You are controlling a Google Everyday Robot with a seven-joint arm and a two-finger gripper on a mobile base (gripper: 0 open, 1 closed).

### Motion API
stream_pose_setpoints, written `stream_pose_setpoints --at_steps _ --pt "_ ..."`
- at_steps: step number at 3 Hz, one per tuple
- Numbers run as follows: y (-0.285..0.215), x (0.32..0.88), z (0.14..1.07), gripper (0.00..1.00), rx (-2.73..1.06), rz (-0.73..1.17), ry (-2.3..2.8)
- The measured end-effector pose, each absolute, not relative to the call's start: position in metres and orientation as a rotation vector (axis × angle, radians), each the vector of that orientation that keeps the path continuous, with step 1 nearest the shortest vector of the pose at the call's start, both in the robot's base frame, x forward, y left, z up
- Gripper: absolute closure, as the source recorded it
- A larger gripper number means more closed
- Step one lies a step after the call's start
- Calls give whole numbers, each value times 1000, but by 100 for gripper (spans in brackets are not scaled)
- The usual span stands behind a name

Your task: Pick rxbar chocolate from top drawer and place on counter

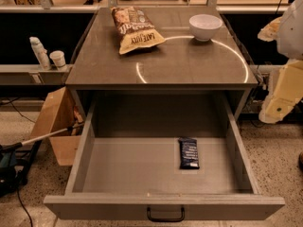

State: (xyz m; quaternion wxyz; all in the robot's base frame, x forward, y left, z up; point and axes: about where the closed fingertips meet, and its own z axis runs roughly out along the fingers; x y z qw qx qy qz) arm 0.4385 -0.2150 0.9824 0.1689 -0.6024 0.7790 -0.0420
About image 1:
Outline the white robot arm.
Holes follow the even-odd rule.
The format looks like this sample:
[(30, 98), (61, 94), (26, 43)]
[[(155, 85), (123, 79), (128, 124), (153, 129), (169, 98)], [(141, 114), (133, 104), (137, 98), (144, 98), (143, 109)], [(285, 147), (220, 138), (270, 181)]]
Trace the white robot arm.
[(289, 60), (271, 73), (258, 118), (263, 123), (281, 121), (303, 98), (303, 0), (294, 0), (281, 17), (265, 26), (258, 38), (276, 40), (277, 52)]

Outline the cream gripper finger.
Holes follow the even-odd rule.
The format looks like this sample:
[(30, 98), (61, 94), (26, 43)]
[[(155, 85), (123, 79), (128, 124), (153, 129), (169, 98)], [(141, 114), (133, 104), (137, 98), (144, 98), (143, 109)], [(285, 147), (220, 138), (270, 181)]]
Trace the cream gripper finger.
[(265, 97), (258, 119), (275, 124), (303, 98), (303, 61), (289, 60), (281, 68), (270, 73), (268, 95)]
[(277, 39), (281, 17), (275, 18), (258, 33), (258, 38), (264, 42), (272, 42)]

